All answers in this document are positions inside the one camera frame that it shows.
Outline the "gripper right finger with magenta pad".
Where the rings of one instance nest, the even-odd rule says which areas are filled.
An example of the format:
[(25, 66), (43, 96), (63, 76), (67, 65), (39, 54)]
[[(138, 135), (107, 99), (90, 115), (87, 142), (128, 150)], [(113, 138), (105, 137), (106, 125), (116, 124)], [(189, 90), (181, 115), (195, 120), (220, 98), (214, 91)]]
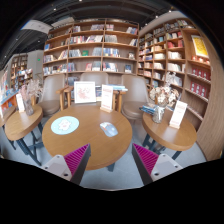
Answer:
[(157, 155), (135, 143), (132, 144), (132, 155), (144, 185), (182, 169), (182, 166), (167, 154)]

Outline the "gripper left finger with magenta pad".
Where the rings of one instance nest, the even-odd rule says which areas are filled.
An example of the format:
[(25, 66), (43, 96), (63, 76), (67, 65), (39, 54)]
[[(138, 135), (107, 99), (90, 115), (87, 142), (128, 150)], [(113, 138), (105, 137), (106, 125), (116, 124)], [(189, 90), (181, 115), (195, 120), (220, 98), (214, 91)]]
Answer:
[(91, 147), (86, 144), (65, 156), (54, 156), (42, 169), (79, 185), (90, 156)]

